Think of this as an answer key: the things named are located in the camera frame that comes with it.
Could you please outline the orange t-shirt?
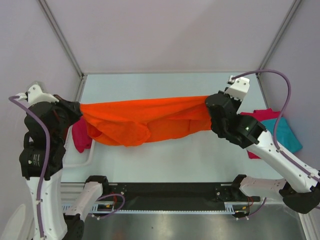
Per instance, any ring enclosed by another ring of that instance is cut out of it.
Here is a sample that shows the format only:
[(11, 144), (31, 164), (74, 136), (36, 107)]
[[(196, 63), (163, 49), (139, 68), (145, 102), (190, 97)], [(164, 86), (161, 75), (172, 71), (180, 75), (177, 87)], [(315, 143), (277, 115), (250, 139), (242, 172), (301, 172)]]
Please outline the orange t-shirt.
[(209, 131), (206, 96), (82, 103), (90, 138), (107, 146), (136, 147)]

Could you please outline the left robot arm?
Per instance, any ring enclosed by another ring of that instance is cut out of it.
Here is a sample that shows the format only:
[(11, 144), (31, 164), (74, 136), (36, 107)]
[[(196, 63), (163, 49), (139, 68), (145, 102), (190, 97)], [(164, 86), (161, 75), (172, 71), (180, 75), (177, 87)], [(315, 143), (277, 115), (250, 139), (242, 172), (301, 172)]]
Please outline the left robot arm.
[(36, 240), (80, 240), (85, 219), (97, 199), (110, 196), (106, 176), (91, 175), (73, 205), (63, 212), (61, 178), (69, 128), (82, 113), (79, 102), (54, 95), (25, 109), (28, 131), (19, 156), (21, 173), (29, 188), (35, 217)]

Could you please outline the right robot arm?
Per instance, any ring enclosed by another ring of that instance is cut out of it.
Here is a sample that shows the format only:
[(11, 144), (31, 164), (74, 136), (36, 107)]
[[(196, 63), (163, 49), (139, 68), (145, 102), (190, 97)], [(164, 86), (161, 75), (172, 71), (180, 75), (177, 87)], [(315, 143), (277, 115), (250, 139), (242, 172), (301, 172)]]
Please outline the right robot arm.
[(237, 113), (241, 102), (222, 91), (208, 96), (205, 105), (211, 130), (219, 138), (245, 149), (281, 175), (281, 179), (254, 178), (239, 174), (232, 182), (231, 196), (242, 201), (247, 196), (269, 198), (301, 214), (320, 206), (320, 173), (273, 142), (272, 134), (253, 116)]

